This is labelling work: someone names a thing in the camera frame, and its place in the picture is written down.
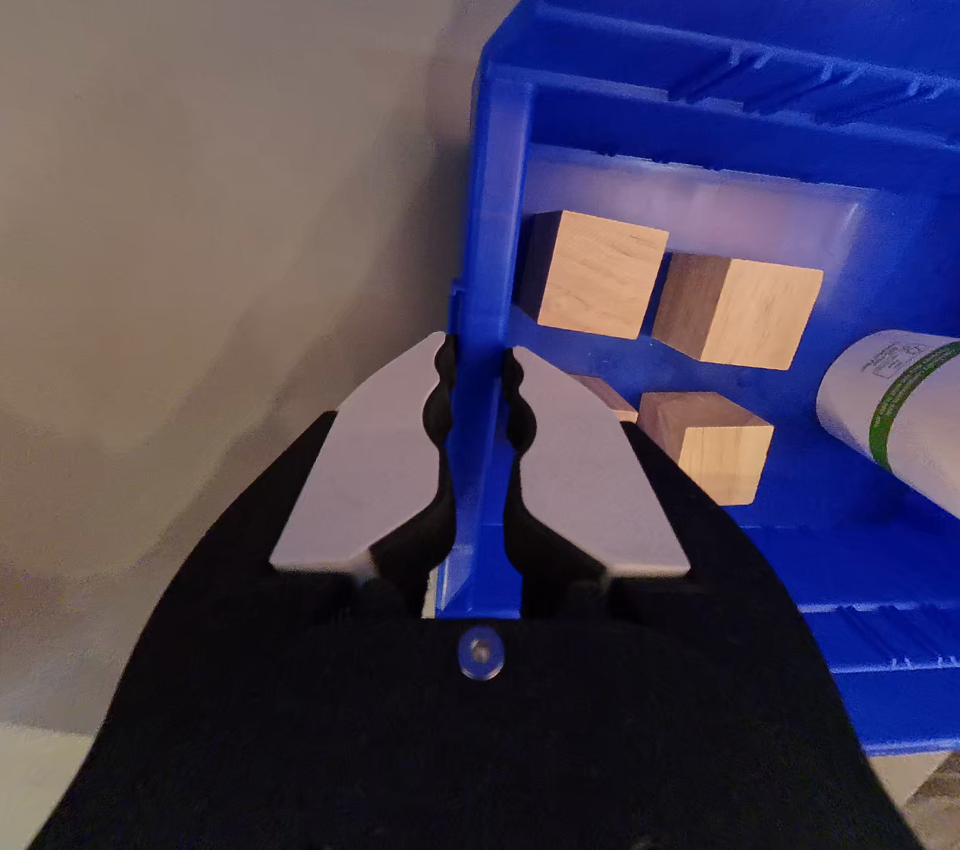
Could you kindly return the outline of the wooden cube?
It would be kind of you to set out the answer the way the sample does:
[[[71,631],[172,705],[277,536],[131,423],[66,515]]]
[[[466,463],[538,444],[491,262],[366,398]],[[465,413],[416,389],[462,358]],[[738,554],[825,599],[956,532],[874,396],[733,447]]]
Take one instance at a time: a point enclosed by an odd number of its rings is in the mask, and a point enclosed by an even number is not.
[[[522,226],[513,299],[539,326],[635,340],[669,233],[571,210]]]
[[[816,268],[674,252],[652,337],[701,363],[786,371],[823,277]]]
[[[714,502],[757,496],[775,427],[713,391],[646,392],[638,425]]]
[[[601,402],[612,411],[614,416],[620,422],[630,422],[636,424],[639,420],[639,409],[632,405],[624,396],[622,396],[614,387],[601,377],[588,376],[582,374],[570,374],[572,379],[578,381]]]

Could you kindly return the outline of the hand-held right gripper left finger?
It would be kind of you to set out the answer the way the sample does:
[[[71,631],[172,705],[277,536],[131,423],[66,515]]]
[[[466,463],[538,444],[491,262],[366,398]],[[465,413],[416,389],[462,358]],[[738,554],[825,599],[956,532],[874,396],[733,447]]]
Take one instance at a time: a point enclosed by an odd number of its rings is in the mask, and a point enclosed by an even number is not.
[[[447,449],[456,372],[455,336],[434,332],[342,401],[271,568],[384,580],[423,615],[430,575],[457,533]]]

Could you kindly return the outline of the blue plastic bin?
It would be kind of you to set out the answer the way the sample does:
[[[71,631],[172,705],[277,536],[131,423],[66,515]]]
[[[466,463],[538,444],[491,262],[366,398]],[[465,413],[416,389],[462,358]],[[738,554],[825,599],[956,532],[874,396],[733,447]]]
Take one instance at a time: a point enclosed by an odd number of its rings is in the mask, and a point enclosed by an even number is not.
[[[864,750],[958,748],[958,520],[819,423],[851,344],[958,337],[958,0],[519,0],[479,58],[443,616],[516,616],[513,451],[499,381],[521,345],[646,391],[718,391],[774,425],[730,514],[798,604]],[[670,250],[823,272],[786,371],[539,327],[517,305],[530,218],[643,220]]]

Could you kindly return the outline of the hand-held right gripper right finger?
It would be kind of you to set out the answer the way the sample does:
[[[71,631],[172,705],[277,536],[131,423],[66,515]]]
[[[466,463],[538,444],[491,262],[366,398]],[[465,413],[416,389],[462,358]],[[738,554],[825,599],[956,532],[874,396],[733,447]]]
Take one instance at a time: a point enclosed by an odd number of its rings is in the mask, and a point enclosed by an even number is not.
[[[554,616],[581,584],[680,580],[690,560],[621,423],[599,397],[530,349],[503,355],[513,457],[503,543],[522,617]]]

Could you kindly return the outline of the white paper cup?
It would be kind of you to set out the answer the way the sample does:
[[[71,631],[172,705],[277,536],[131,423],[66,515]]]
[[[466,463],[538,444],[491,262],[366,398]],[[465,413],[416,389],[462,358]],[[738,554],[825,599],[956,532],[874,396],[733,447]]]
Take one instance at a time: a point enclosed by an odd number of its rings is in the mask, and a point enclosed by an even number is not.
[[[828,368],[821,425],[947,513],[959,515],[959,340],[883,330]]]

